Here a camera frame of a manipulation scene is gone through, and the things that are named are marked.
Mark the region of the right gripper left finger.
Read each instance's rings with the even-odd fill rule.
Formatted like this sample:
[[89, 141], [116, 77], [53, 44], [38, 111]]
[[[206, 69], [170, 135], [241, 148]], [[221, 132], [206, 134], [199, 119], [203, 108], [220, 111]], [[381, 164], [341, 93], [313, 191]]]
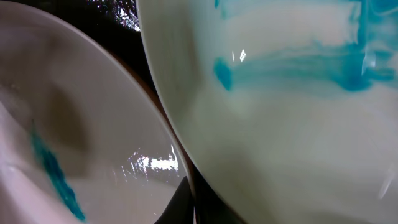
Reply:
[[184, 177], [155, 224], [193, 224], [193, 214], [194, 201], [188, 178]]

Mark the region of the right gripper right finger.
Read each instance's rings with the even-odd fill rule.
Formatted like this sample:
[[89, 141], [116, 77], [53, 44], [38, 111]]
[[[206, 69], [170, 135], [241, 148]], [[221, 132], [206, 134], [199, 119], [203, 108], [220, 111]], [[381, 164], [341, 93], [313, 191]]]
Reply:
[[199, 224], [243, 224], [195, 169], [195, 213]]

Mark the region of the white plate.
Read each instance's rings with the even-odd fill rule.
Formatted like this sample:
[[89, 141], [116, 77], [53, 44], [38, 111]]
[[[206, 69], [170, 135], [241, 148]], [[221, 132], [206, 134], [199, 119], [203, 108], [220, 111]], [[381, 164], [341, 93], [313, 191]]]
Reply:
[[67, 22], [1, 2], [2, 223], [155, 223], [184, 177], [133, 72]]
[[396, 1], [137, 6], [173, 129], [245, 222], [397, 222]]

